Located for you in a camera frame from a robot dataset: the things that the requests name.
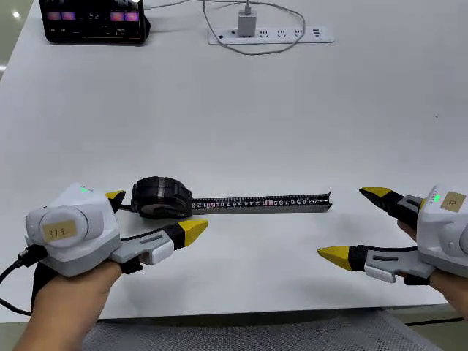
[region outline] white plastic casing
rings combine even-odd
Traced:
[[[367,264],[364,265],[364,271],[371,278],[379,279],[387,283],[396,282],[395,274],[391,272],[383,271],[382,269],[371,267],[370,265],[367,265]]]
[[[214,33],[227,45],[261,45],[261,44],[290,44],[303,33],[302,27],[257,27],[253,37],[242,37],[237,28],[214,28]],[[335,36],[330,28],[323,26],[307,26],[304,36],[299,43],[329,43],[334,42]],[[208,43],[219,45],[216,37],[208,30]]]
[[[140,262],[145,265],[156,265],[161,261],[168,258],[174,253],[174,242],[168,241],[166,244],[154,249],[152,252],[142,254],[140,256]]]
[[[76,234],[47,240],[44,226],[73,221]],[[120,246],[120,233],[112,206],[105,194],[78,183],[72,184],[45,208],[26,217],[26,242],[45,246],[43,263],[65,276],[93,268]]]
[[[240,37],[255,36],[255,28],[257,27],[257,12],[254,9],[250,13],[246,13],[245,9],[239,11],[237,34]]]
[[[456,189],[436,185],[418,215],[418,250],[423,261],[465,276],[460,269],[468,268],[467,228],[468,198]]]

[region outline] white charger plug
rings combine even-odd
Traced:
[[[246,4],[244,9],[239,11],[237,34],[240,37],[255,37],[255,29],[257,29],[257,12]]]

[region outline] white cable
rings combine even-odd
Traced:
[[[203,2],[203,14],[205,16],[205,20],[206,20],[206,24],[208,24],[208,27],[210,29],[210,32],[213,34],[213,36],[216,38],[216,41],[223,47],[223,48],[226,48],[228,50],[231,50],[231,51],[234,51],[235,53],[240,53],[241,55],[246,55],[246,56],[259,56],[259,55],[271,55],[273,53],[283,53],[285,51],[288,51],[289,49],[293,48],[298,42],[299,40],[301,40],[304,36],[304,34],[306,33],[306,19],[304,18],[304,16],[302,16],[301,13],[295,11],[295,10],[292,10],[292,9],[288,9],[287,7],[283,7],[283,6],[280,6],[280,5],[277,5],[277,4],[272,4],[272,3],[269,3],[269,2],[262,2],[262,1],[250,1],[250,0],[246,0],[246,1],[230,1],[230,0],[198,0],[198,1],[202,1]],[[208,15],[206,14],[206,8],[205,8],[205,3],[206,2],[217,2],[217,3],[231,3],[231,4],[246,4],[247,2],[249,2],[250,4],[257,4],[257,5],[266,5],[266,6],[272,6],[272,7],[275,7],[277,9],[280,9],[280,10],[283,10],[283,11],[287,11],[287,12],[290,12],[294,15],[297,15],[301,21],[302,21],[302,34],[291,44],[291,45],[288,45],[287,47],[285,48],[282,48],[282,49],[279,49],[279,50],[271,50],[271,51],[260,51],[259,53],[248,53],[246,51],[242,51],[242,50],[239,50],[239,49],[236,49],[236,48],[233,48],[232,46],[229,46],[227,44],[224,44],[220,38],[218,38],[218,36],[216,35],[216,33],[214,32],[213,30],[213,26],[211,25],[210,23],[210,20],[208,19]]]
[[[148,6],[148,7],[145,7],[145,10],[152,10],[152,9],[159,9],[161,7],[169,7],[169,6],[174,6],[174,5],[180,5],[180,4],[183,4],[184,2],[189,2],[189,1],[191,1],[191,0],[180,0],[180,1],[177,1],[177,2],[171,2],[169,4]]]

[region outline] screen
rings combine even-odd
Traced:
[[[40,0],[48,39],[146,38],[143,1]]]

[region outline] yellow fingertip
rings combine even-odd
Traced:
[[[320,256],[337,266],[352,271],[350,262],[348,261],[348,254],[350,252],[349,246],[321,247],[317,252]]]
[[[421,204],[419,205],[419,211],[421,211],[421,209],[424,207],[425,204],[426,204],[426,199],[423,199],[423,201],[421,201]]]
[[[121,192],[125,192],[125,191],[124,190],[117,190],[116,192],[107,192],[105,194],[105,196],[106,196],[107,199],[113,200]]]
[[[201,233],[207,228],[208,221],[206,219],[192,220],[180,222],[178,225],[182,227],[185,232],[184,245],[188,246],[193,243],[200,236]]]
[[[371,194],[374,194],[378,197],[384,197],[386,194],[392,191],[392,189],[389,188],[361,188],[361,192],[370,192]]]

